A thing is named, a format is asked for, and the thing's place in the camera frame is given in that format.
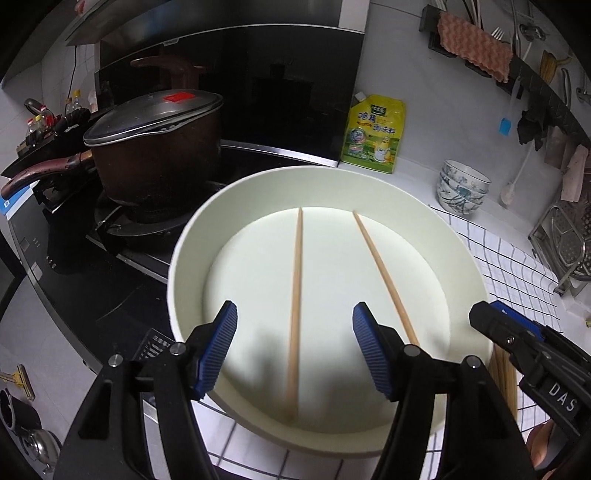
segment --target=wooden chopstick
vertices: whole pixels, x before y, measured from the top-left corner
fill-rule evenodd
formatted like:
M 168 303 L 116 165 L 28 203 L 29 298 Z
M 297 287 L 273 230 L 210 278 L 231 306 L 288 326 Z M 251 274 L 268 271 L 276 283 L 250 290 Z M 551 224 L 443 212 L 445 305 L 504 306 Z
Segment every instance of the wooden chopstick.
M 386 284 L 386 288 L 388 289 L 390 297 L 392 298 L 392 301 L 394 302 L 394 306 L 396 307 L 396 311 L 398 312 L 398 316 L 400 317 L 400 321 L 402 321 L 402 326 L 404 327 L 404 331 L 407 334 L 408 341 L 410 343 L 413 343 L 414 345 L 420 346 L 420 344 L 418 342 L 417 335 L 414 333 L 413 324 L 410 323 L 410 318 L 408 318 L 408 313 L 407 313 L 406 309 L 404 308 L 404 305 L 402 304 L 402 300 L 400 299 L 400 295 L 398 295 L 398 291 L 396 290 L 396 287 L 394 286 L 394 282 L 392 281 L 392 277 L 390 277 L 390 274 L 388 273 L 388 269 L 386 268 L 386 265 L 384 265 L 384 261 L 382 260 L 382 257 L 379 256 L 378 249 L 375 248 L 374 241 L 371 240 L 371 237 L 369 236 L 368 231 L 365 229 L 365 225 L 361 221 L 361 218 L 359 218 L 359 215 L 357 214 L 357 212 L 353 211 L 353 216 L 355 217 L 355 221 L 357 221 L 357 225 L 359 226 L 359 230 L 361 230 L 361 234 L 363 235 L 363 238 L 365 238 L 365 242 L 368 244 L 369 251 L 371 252 L 371 254 L 374 258 L 375 264 L 377 265 L 378 270 L 379 270 L 380 274 L 382 275 L 382 278 L 384 279 L 384 283 Z
M 517 420 L 517 372 L 509 360 L 509 354 L 498 345 L 493 347 L 488 372 L 501 391 L 513 418 Z
M 297 213 L 295 228 L 294 276 L 291 291 L 290 347 L 287 364 L 287 390 L 285 393 L 285 416 L 293 421 L 298 413 L 298 390 L 300 385 L 300 313 L 301 313 L 301 252 L 304 233 L 304 212 Z

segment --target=fork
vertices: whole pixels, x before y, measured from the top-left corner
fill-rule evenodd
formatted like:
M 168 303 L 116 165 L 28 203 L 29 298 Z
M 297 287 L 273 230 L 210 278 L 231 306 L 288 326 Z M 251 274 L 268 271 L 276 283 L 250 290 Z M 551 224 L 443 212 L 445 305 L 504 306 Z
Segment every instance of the fork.
M 503 29 L 501 27 L 496 27 L 492 33 L 492 38 L 494 38 L 495 40 L 498 41 L 503 41 L 503 37 L 505 36 L 505 32 L 503 31 Z

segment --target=gas stove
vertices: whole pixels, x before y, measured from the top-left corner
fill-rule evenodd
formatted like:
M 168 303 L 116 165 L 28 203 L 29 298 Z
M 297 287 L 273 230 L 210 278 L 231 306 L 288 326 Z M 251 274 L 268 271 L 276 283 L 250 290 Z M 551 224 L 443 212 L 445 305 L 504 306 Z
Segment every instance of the gas stove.
M 138 358 L 173 333 L 166 305 L 174 245 L 194 211 L 216 191 L 272 168 L 337 162 L 293 151 L 222 142 L 220 174 L 188 211 L 137 222 L 102 193 L 95 171 L 39 182 L 9 220 L 18 255 L 62 334 L 98 372 L 113 352 Z
M 180 212 L 172 212 L 159 219 L 138 218 L 132 209 L 109 199 L 104 192 L 95 202 L 94 227 L 86 238 L 117 259 L 140 272 L 166 283 L 174 246 L 185 224 L 193 213 L 212 195 L 227 185 L 251 174 L 272 168 L 318 165 L 336 167 L 337 162 L 313 155 L 263 145 L 222 141 L 222 168 L 218 175 L 204 184 L 195 203 Z M 85 187 L 96 176 L 93 170 L 83 179 L 67 178 L 52 181 L 50 187 L 40 184 L 35 196 L 51 212 L 55 212 L 74 193 Z

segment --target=blue and white porcelain bowl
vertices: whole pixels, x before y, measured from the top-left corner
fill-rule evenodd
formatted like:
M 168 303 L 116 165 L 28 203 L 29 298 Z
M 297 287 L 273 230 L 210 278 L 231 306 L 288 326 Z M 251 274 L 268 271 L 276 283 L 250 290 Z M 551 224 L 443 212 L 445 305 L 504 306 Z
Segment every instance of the blue and white porcelain bowl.
M 443 209 L 454 215 L 467 216 L 474 213 L 482 205 L 482 200 L 471 202 L 452 189 L 443 177 L 437 181 L 437 198 Z
M 450 179 L 474 192 L 487 194 L 491 181 L 474 168 L 455 160 L 446 160 L 443 173 Z
M 465 187 L 464 185 L 460 185 L 458 182 L 452 180 L 443 172 L 441 172 L 439 175 L 441 175 L 443 180 L 445 180 L 445 182 L 452 188 L 452 190 L 464 197 L 466 200 L 478 203 L 479 200 L 482 200 L 486 196 L 486 193 L 482 193 L 477 190 L 471 190 L 468 187 Z

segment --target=cooking pot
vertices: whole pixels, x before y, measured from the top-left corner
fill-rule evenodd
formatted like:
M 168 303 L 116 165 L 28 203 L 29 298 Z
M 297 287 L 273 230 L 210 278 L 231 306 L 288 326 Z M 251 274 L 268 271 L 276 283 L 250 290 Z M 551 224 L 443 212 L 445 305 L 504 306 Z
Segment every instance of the cooking pot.
M 9 199 L 56 173 L 96 164 L 106 194 L 145 212 L 189 209 L 220 164 L 220 95 L 177 89 L 123 103 L 84 135 L 90 150 L 20 172 L 0 190 Z

